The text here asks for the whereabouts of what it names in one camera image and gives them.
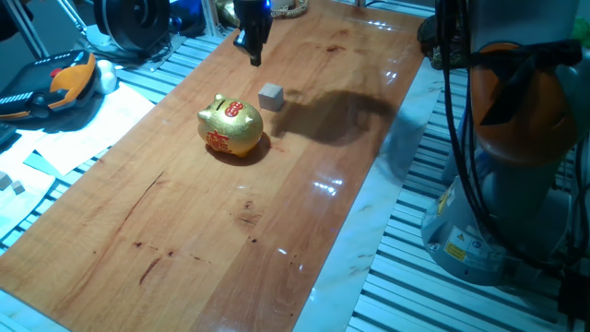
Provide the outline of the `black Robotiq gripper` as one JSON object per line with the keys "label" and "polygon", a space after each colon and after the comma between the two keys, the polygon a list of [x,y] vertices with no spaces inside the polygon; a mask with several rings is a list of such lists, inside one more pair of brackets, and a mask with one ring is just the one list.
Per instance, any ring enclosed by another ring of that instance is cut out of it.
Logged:
{"label": "black Robotiq gripper", "polygon": [[233,45],[240,49],[248,47],[246,32],[249,31],[251,65],[262,64],[262,51],[266,43],[266,34],[270,32],[273,18],[270,0],[234,0],[235,14],[240,21],[240,33]]}

